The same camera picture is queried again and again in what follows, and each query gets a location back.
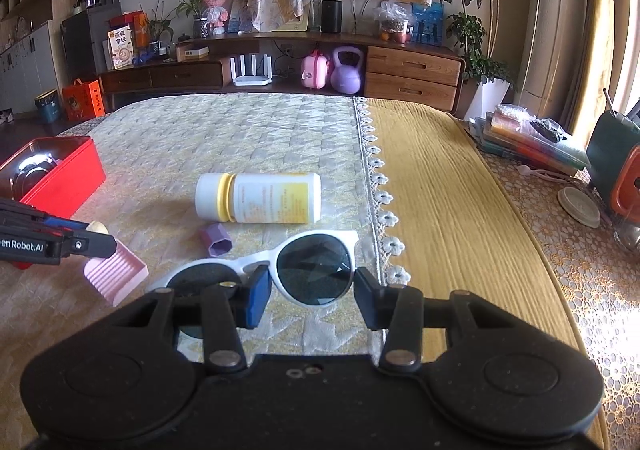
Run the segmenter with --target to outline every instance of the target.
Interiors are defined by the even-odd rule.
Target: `doll figurine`
[[[202,0],[207,6],[204,11],[204,17],[207,18],[212,35],[225,33],[225,21],[228,20],[229,14],[223,4],[226,0]]]

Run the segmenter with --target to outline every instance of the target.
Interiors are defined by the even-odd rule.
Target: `purple bottle cap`
[[[200,229],[200,239],[211,257],[228,253],[233,247],[231,237],[220,223],[213,223]]]

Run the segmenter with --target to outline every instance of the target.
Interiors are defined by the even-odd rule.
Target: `white flower pot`
[[[509,82],[496,78],[493,82],[478,85],[474,99],[465,114],[465,121],[471,118],[482,117],[495,111],[495,106],[502,103],[509,90]]]

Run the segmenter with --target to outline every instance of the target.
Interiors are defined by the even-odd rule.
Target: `drawer knob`
[[[408,87],[401,87],[398,89],[401,93],[409,93],[411,95],[421,95],[422,91],[409,89]]]
[[[417,69],[427,69],[427,65],[426,64],[420,64],[419,62],[409,62],[409,61],[404,61],[403,64],[405,66],[409,66],[409,68],[417,68]]]

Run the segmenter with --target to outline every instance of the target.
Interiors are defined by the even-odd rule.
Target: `floor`
[[[38,118],[0,123],[0,165],[31,140],[59,135],[78,123],[81,122],[68,122],[60,119],[45,125]]]

